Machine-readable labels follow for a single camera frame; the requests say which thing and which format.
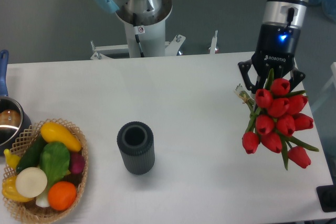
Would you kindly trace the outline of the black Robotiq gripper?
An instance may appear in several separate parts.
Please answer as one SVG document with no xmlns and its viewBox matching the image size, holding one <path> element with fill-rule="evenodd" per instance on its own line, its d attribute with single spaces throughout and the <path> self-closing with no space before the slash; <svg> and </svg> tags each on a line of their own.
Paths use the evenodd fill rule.
<svg viewBox="0 0 336 224">
<path fill-rule="evenodd" d="M 294 56 L 301 34 L 300 29 L 263 24 L 260 28 L 257 47 L 251 60 L 238 63 L 238 69 L 248 91 L 256 93 L 258 79 L 251 80 L 249 71 L 254 66 L 260 77 L 267 77 L 266 65 L 273 69 L 276 77 L 290 72 L 290 91 L 300 84 L 306 74 L 294 68 Z"/>
</svg>

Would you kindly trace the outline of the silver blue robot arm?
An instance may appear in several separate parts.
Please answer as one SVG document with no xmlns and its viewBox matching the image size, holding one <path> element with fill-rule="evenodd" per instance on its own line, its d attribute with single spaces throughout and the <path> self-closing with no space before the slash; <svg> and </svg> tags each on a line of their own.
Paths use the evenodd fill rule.
<svg viewBox="0 0 336 224">
<path fill-rule="evenodd" d="M 172 0 L 94 0 L 124 23 L 129 55 L 157 57 L 168 55 L 165 21 L 172 11 Z M 246 88 L 252 93 L 264 87 L 271 77 L 291 75 L 295 88 L 305 77 L 295 68 L 295 51 L 308 0 L 267 0 L 256 51 L 239 63 Z"/>
</svg>

